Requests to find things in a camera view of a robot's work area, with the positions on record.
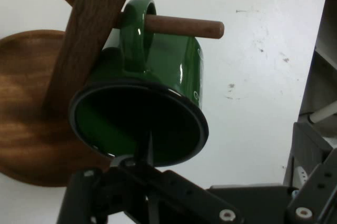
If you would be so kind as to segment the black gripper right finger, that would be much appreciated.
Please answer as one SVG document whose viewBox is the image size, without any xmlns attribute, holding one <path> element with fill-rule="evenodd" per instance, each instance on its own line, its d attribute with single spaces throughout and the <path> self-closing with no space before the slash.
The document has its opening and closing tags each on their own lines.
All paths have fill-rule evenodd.
<svg viewBox="0 0 337 224">
<path fill-rule="evenodd" d="M 308 123 L 293 124 L 286 185 L 293 186 L 295 165 L 308 178 L 286 209 L 287 223 L 336 223 L 336 149 Z"/>
</svg>

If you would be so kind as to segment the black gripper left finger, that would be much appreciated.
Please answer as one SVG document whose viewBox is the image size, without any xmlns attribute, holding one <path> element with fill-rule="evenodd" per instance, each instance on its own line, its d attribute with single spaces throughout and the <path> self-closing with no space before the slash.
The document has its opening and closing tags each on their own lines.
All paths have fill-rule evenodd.
<svg viewBox="0 0 337 224">
<path fill-rule="evenodd" d="M 233 205 L 172 171 L 153 166 L 152 134 L 140 135 L 132 157 L 103 173 L 97 168 L 71 176 L 58 223 L 107 223 L 123 212 L 136 223 L 243 223 Z"/>
</svg>

